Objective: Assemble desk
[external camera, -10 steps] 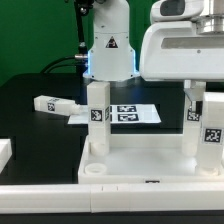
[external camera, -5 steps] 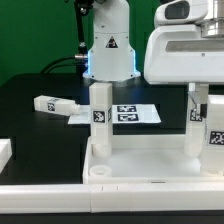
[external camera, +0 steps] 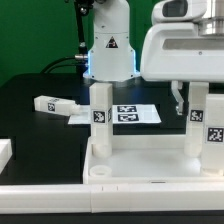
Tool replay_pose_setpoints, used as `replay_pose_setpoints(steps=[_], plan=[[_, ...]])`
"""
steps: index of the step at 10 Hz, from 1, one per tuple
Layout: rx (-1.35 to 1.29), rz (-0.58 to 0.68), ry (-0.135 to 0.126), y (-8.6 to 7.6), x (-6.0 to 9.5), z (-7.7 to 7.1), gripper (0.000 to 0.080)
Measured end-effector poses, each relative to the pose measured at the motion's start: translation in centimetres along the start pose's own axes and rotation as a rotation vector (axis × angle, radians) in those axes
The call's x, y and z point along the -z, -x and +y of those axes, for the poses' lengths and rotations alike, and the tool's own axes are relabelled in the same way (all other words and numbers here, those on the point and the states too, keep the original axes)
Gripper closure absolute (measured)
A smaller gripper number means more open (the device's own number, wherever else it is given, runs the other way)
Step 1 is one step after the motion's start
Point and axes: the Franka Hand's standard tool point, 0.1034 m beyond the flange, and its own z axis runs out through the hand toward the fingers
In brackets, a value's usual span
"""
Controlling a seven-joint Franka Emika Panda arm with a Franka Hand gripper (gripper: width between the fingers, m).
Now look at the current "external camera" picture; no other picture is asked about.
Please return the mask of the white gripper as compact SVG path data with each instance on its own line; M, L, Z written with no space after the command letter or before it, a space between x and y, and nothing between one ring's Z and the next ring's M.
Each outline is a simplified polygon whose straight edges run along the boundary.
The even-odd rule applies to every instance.
M172 81L176 112L183 114L183 83L224 82L224 37L203 37L193 23L161 23L146 34L140 63L146 81Z

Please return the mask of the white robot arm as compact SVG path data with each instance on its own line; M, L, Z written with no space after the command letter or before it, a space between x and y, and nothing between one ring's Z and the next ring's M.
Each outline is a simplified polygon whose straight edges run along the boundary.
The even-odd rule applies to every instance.
M161 0L142 48L146 81L169 81L179 115L184 82L224 82L224 0Z

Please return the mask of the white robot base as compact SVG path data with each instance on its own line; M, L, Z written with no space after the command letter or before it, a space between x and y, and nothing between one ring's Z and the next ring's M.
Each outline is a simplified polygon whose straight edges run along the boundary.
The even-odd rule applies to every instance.
M94 42L83 77L124 86L140 76L130 45L129 4L127 0L95 0L93 12Z

